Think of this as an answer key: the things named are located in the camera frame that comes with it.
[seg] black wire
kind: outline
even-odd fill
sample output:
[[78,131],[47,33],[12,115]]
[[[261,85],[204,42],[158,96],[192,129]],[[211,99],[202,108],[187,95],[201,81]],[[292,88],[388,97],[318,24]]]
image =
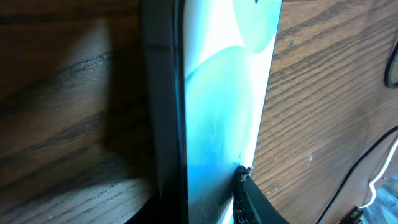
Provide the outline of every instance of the black wire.
[[397,60],[397,52],[398,52],[398,42],[392,51],[390,56],[390,60],[388,61],[386,72],[384,73],[384,83],[388,88],[398,88],[398,83],[392,82],[392,69],[394,68],[394,63]]
[[392,134],[393,132],[398,130],[398,126],[393,127],[392,129],[390,129],[388,132],[386,132],[385,134],[383,134],[381,136],[381,138],[379,138],[379,140],[377,140],[370,149],[368,149],[365,154],[363,154],[357,161],[356,163],[352,166],[352,168],[348,171],[347,175],[344,177],[343,182],[341,183],[340,187],[338,188],[335,196],[333,196],[333,198],[330,200],[328,206],[326,206],[326,209],[323,211],[323,213],[321,214],[321,216],[319,217],[317,224],[319,224],[321,222],[321,219],[323,218],[323,216],[325,216],[326,212],[328,211],[328,209],[330,208],[330,206],[333,204],[333,202],[335,201],[335,199],[337,198],[338,194],[340,193],[340,191],[342,190],[342,188],[344,187],[345,183],[347,182],[348,178],[350,177],[350,175],[354,172],[356,166],[369,154],[373,151],[373,149],[375,149],[380,142],[382,142],[383,140],[385,140],[385,138],[387,138],[390,134]]

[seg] dark wood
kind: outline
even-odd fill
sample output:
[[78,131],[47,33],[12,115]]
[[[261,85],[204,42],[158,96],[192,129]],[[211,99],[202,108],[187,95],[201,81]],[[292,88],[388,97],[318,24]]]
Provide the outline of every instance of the dark wood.
[[[138,13],[0,2],[0,223],[124,223],[155,191]],[[285,1],[253,178],[289,222],[314,223],[398,124],[397,30],[394,0]]]
[[398,124],[398,91],[383,83],[397,33],[397,1],[284,3],[253,178],[289,222],[315,223]]

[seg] white cable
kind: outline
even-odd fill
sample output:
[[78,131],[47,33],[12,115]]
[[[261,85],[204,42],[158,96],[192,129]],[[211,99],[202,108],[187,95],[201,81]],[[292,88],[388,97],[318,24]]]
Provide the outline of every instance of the white cable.
[[374,189],[374,183],[376,183],[376,181],[378,181],[380,177],[383,175],[383,173],[386,171],[388,165],[390,164],[391,158],[394,155],[395,150],[397,149],[397,146],[398,146],[398,135],[395,138],[394,143],[390,148],[390,153],[388,154],[387,159],[383,165],[383,168],[380,170],[380,173],[372,181],[369,182],[369,188],[371,189],[372,192],[371,200],[366,205],[362,205],[360,208],[366,208],[370,206],[374,202],[374,199],[376,199],[376,189]]

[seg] black cable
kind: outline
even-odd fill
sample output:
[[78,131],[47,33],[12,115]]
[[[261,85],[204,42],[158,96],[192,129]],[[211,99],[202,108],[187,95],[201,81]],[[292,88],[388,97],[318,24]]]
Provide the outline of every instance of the black cable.
[[388,61],[386,72],[384,73],[384,83],[388,88],[395,89],[398,88],[398,83],[392,82],[392,69],[394,68],[394,64],[397,60],[397,52],[398,52],[398,42],[392,51],[390,56],[390,60]]
[[326,212],[329,210],[329,208],[331,207],[331,205],[333,204],[333,202],[335,201],[335,199],[337,198],[338,194],[340,193],[340,191],[342,190],[342,188],[344,187],[345,183],[347,182],[348,178],[350,177],[350,175],[354,172],[355,168],[357,167],[357,165],[369,154],[373,151],[373,149],[375,149],[380,142],[382,142],[383,140],[385,140],[385,138],[387,138],[390,134],[392,134],[393,132],[398,130],[398,126],[393,127],[392,129],[390,129],[388,132],[386,132],[385,134],[383,134],[381,136],[381,138],[379,138],[379,140],[377,140],[370,149],[368,149],[356,162],[355,164],[352,166],[352,168],[348,171],[347,175],[344,177],[340,187],[338,188],[336,194],[333,196],[333,198],[330,200],[328,206],[326,206],[325,210],[322,212],[321,216],[319,217],[317,224],[319,224],[323,218],[323,216],[325,216]]

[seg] black strap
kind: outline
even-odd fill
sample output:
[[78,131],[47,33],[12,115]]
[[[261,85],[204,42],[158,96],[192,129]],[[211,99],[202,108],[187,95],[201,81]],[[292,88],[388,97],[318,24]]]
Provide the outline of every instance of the black strap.
[[384,82],[386,83],[386,86],[391,89],[398,88],[398,83],[392,82],[392,69],[394,68],[394,63],[397,60],[397,52],[398,52],[398,42],[396,43],[396,46],[392,51],[390,60],[388,61],[387,64],[386,72],[384,74]]

